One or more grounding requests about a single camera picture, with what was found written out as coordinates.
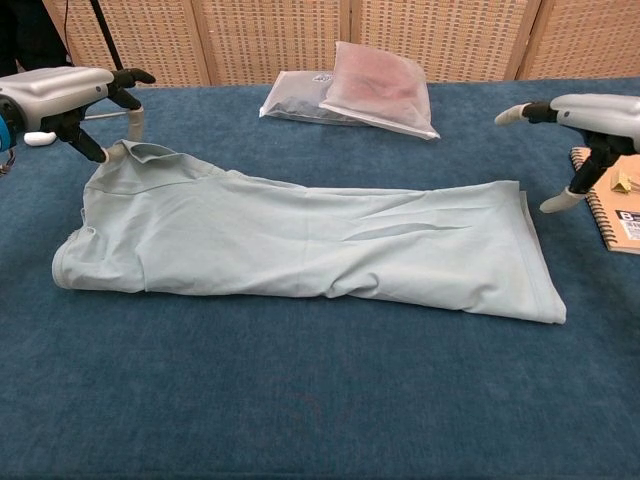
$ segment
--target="pink item in bag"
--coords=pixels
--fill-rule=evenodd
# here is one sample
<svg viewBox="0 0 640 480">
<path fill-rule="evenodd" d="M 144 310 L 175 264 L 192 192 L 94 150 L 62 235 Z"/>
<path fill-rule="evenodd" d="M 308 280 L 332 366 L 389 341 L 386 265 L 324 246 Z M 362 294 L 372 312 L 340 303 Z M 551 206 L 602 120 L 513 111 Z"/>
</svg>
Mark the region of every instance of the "pink item in bag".
<svg viewBox="0 0 640 480">
<path fill-rule="evenodd" d="M 431 107 L 422 68 L 372 47 L 336 42 L 333 84 L 320 107 L 376 127 L 429 140 Z"/>
</svg>

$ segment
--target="folded shirt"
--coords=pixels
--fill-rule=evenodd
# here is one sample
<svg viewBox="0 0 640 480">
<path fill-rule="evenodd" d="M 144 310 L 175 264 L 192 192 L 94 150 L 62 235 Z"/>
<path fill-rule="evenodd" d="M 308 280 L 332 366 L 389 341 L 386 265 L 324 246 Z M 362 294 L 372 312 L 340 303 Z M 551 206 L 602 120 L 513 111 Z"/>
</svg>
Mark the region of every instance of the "folded shirt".
<svg viewBox="0 0 640 480">
<path fill-rule="evenodd" d="M 564 323 L 518 182 L 307 188 L 122 141 L 53 260 L 70 289 L 405 302 Z"/>
</svg>

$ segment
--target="notebook spiral binding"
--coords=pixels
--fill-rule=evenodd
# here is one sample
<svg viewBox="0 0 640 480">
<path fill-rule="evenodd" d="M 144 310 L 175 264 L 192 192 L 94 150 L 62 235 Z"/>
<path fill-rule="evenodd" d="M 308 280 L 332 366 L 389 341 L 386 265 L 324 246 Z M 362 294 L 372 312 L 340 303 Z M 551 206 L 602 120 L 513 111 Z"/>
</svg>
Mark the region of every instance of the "notebook spiral binding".
<svg viewBox="0 0 640 480">
<path fill-rule="evenodd" d="M 580 155 L 579 149 L 574 148 L 571 150 L 571 163 L 573 163 L 573 166 L 575 167 L 576 170 L 578 170 L 578 168 L 582 166 L 582 164 L 584 163 L 584 160 L 585 159 L 583 159 L 582 156 Z M 611 226 L 611 222 L 607 220 L 607 214 L 604 208 L 602 207 L 602 203 L 598 199 L 598 195 L 596 195 L 595 190 L 594 189 L 589 190 L 589 193 L 587 193 L 586 198 L 587 198 L 587 203 L 591 208 L 591 212 L 593 213 L 593 217 L 596 220 L 596 224 L 600 229 L 600 233 L 604 241 L 609 244 L 617 243 L 615 231 Z"/>
</svg>

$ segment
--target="cable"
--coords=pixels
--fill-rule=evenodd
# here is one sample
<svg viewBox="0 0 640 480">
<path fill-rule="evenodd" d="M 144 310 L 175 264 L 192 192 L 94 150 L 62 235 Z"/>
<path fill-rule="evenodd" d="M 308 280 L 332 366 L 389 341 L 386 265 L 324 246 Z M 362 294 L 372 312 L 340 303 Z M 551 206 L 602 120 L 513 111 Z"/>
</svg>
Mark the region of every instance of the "cable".
<svg viewBox="0 0 640 480">
<path fill-rule="evenodd" d="M 67 37 L 67 20 L 69 18 L 69 0 L 67 0 L 64 7 L 64 48 L 69 55 L 69 63 L 73 66 L 73 57 L 71 56 L 71 49 L 69 48 L 69 38 Z"/>
<path fill-rule="evenodd" d="M 90 2 L 91 7 L 93 7 L 93 13 L 96 16 L 96 20 L 98 20 L 98 25 L 100 25 L 100 30 L 102 31 L 104 41 L 107 42 L 107 47 L 109 48 L 109 53 L 111 53 L 111 59 L 116 66 L 116 70 L 122 70 L 124 67 L 122 65 L 122 61 L 120 60 L 120 55 L 118 54 L 116 44 L 113 42 L 113 37 L 111 36 L 111 32 L 109 31 L 109 25 L 107 25 L 107 21 L 104 18 L 104 13 L 102 13 L 100 2 L 98 0 L 90 0 Z"/>
</svg>

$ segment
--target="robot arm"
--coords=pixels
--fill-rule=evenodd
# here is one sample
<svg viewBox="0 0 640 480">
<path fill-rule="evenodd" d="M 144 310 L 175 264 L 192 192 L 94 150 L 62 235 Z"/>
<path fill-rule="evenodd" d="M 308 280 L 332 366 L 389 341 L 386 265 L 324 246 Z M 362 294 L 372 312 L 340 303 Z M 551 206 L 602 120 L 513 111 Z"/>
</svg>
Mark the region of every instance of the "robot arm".
<svg viewBox="0 0 640 480">
<path fill-rule="evenodd" d="M 89 160 L 104 162 L 107 152 L 80 128 L 87 109 L 104 98 L 129 110 L 129 135 L 139 137 L 142 105 L 126 88 L 154 83 L 139 69 L 57 67 L 0 78 L 0 152 L 25 132 L 55 132 Z"/>
<path fill-rule="evenodd" d="M 558 123 L 578 131 L 591 149 L 589 158 L 571 183 L 557 196 L 545 201 L 546 213 L 576 205 L 615 164 L 620 155 L 640 153 L 640 97 L 602 94 L 571 94 L 551 102 L 515 105 L 495 119 L 497 125 L 518 120 L 530 123 Z"/>
</svg>

